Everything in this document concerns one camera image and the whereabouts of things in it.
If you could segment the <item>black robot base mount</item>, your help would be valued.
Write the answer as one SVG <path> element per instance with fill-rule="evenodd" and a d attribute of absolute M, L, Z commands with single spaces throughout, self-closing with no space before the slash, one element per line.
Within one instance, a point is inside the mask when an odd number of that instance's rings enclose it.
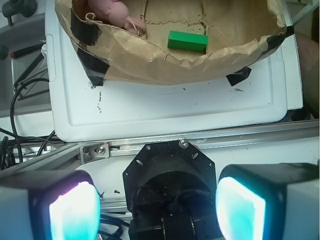
<path fill-rule="evenodd" d="M 132 240 L 216 240 L 215 163 L 205 154 L 139 152 L 124 170 Z"/>

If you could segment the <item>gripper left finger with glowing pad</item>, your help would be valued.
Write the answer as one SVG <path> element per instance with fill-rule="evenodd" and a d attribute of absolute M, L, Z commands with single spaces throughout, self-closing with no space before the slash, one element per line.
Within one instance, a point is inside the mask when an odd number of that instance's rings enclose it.
<path fill-rule="evenodd" d="M 2 240 L 95 240 L 101 203 L 83 170 L 34 170 L 0 179 Z"/>

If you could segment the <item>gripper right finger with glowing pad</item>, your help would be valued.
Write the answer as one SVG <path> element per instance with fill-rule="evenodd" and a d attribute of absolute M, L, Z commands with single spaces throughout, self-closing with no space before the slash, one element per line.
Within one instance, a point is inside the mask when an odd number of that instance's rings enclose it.
<path fill-rule="evenodd" d="M 219 176 L 215 207 L 226 240 L 318 240 L 319 166 L 227 165 Z"/>

